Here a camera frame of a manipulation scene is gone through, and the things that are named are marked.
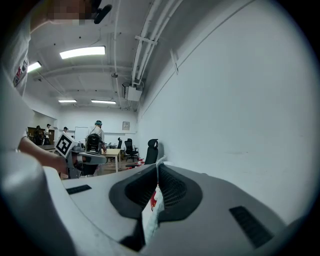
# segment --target white sleeve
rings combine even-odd
[[[105,134],[103,130],[101,130],[101,140],[103,143],[105,143]]]

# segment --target hand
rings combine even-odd
[[[66,163],[66,160],[62,156],[55,157],[55,159],[52,160],[52,164],[49,166],[56,169],[56,171],[58,173],[68,175],[67,163]]]
[[[85,163],[87,161],[85,156],[82,156],[82,162]],[[75,165],[78,162],[78,155],[77,153],[72,152],[72,163]]]

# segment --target mesh chair back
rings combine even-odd
[[[119,141],[119,143],[118,143],[117,149],[120,150],[121,149],[121,145],[122,145],[122,139],[118,138],[118,141]]]
[[[146,152],[145,165],[154,164],[158,158],[158,139],[153,138],[148,141],[148,150]]]
[[[132,139],[128,138],[125,142],[125,152],[130,155],[131,152],[133,151],[133,148],[132,148]]]

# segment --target air conditioning unit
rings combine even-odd
[[[142,88],[137,89],[136,87],[123,85],[123,97],[129,101],[138,102],[142,94]]]

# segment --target fluorescent light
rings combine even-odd
[[[60,103],[77,102],[75,99],[59,100]]]
[[[110,100],[94,100],[94,99],[92,99],[91,102],[93,102],[93,103],[116,104],[115,101],[110,101]]]
[[[36,69],[38,69],[38,68],[41,68],[41,64],[40,64],[39,61],[37,61],[36,63],[33,63],[33,64],[29,65],[29,66],[28,66],[28,71],[27,71],[27,73],[29,73],[29,72],[31,72],[31,71],[33,71],[33,70],[36,70]]]
[[[74,50],[67,50],[60,53],[61,58],[67,59],[72,57],[78,57],[78,56],[85,56],[85,55],[105,55],[106,54],[106,48],[104,46],[98,46],[98,47],[87,47],[87,48],[80,48],[80,49],[74,49]]]

